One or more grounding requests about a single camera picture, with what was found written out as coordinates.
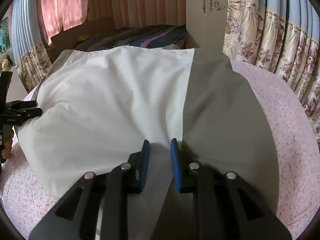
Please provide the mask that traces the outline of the person's left hand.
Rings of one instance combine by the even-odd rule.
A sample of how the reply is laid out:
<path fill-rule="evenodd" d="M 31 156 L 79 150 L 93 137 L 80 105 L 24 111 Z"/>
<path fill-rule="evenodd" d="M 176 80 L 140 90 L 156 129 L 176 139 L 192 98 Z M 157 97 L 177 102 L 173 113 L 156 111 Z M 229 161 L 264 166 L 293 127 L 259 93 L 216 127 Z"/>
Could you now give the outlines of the person's left hand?
<path fill-rule="evenodd" d="M 1 151 L 1 156 L 5 160 L 9 159 L 11 156 L 13 138 L 14 138 L 14 131 L 11 130 L 8 139 L 4 142 L 4 149 Z"/>

